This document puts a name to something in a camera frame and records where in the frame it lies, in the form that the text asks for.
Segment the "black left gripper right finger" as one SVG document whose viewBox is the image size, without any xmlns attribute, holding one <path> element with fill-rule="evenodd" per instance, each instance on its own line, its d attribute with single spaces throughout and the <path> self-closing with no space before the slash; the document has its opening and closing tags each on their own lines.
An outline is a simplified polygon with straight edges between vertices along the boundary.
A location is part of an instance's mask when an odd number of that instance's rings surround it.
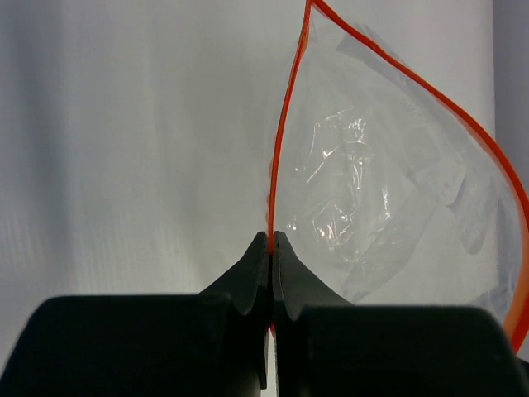
<svg viewBox="0 0 529 397">
<path fill-rule="evenodd" d="M 486 311 L 355 306 L 274 234 L 270 271 L 281 396 L 525 396 L 527 364 Z"/>
</svg>

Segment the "clear zip top bag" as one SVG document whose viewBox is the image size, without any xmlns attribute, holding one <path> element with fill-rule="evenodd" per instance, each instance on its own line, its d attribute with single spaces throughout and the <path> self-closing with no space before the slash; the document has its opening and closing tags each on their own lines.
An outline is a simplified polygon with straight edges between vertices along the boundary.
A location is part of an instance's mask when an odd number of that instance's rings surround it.
<svg viewBox="0 0 529 397">
<path fill-rule="evenodd" d="M 528 197 L 496 141 L 368 27 L 306 3 L 270 232 L 353 304 L 470 305 L 528 333 Z"/>
</svg>

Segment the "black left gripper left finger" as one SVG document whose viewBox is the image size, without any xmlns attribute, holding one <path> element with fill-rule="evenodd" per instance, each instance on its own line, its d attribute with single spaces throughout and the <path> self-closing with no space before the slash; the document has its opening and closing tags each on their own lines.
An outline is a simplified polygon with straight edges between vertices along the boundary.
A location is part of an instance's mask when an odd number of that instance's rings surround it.
<svg viewBox="0 0 529 397">
<path fill-rule="evenodd" d="M 267 386 L 268 238 L 198 294 L 47 299 L 1 377 L 4 396 L 258 396 Z"/>
</svg>

